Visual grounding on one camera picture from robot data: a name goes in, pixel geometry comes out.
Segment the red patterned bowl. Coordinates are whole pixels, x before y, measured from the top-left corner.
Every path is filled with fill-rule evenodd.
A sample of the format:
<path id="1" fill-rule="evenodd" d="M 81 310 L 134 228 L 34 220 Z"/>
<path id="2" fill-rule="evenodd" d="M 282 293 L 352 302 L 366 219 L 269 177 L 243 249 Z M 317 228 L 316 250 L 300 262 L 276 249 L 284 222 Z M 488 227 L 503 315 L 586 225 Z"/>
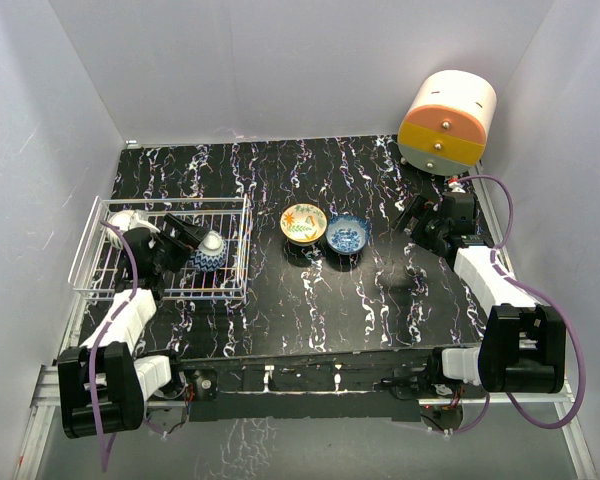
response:
<path id="1" fill-rule="evenodd" d="M 217 271 L 225 265 L 227 252 L 228 243 L 224 237 L 210 230 L 191 256 L 194 270 L 202 273 Z"/>

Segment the white orange-rimmed bowl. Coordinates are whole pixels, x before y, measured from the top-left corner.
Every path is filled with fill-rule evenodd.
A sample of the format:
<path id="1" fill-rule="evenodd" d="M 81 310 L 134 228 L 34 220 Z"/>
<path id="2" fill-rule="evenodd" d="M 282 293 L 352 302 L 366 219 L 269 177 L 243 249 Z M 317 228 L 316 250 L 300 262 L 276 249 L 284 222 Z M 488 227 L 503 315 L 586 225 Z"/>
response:
<path id="1" fill-rule="evenodd" d="M 120 233 L 124 234 L 132 228 L 136 227 L 137 220 L 139 219 L 135 210 L 122 210 L 114 213 L 109 220 L 108 224 L 115 227 Z M 118 250 L 123 249 L 122 242 L 119 236 L 110 227 L 105 228 L 106 237 L 109 242 Z"/>

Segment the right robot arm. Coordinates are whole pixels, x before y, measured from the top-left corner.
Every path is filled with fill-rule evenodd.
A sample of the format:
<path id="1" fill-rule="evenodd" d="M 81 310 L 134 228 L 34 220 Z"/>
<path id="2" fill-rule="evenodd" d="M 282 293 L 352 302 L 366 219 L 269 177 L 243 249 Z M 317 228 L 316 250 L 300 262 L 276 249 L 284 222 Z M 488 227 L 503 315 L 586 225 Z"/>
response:
<path id="1" fill-rule="evenodd" d="M 566 327 L 561 315 L 512 284 L 492 242 L 477 232 L 474 195 L 450 192 L 434 202 L 413 197 L 394 226 L 451 267 L 488 319 L 474 347 L 436 347 L 427 361 L 427 388 L 446 397 L 461 383 L 488 392 L 559 392 L 564 384 Z"/>

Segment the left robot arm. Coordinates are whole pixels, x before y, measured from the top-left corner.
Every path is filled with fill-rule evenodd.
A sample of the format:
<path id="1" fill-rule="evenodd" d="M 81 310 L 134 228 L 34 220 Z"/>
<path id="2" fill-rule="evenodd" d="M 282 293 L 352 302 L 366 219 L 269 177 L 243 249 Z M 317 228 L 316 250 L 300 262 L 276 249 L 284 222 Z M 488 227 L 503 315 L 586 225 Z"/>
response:
<path id="1" fill-rule="evenodd" d="M 57 361 L 62 424 L 69 438 L 135 430 L 156 391 L 174 399 L 185 390 L 187 376 L 171 365 L 169 355 L 133 357 L 163 297 L 165 275 L 179 272 L 210 234 L 172 214 L 164 220 L 167 231 L 136 219 L 126 229 L 111 221 L 103 225 L 122 247 L 112 304 L 96 330 Z"/>

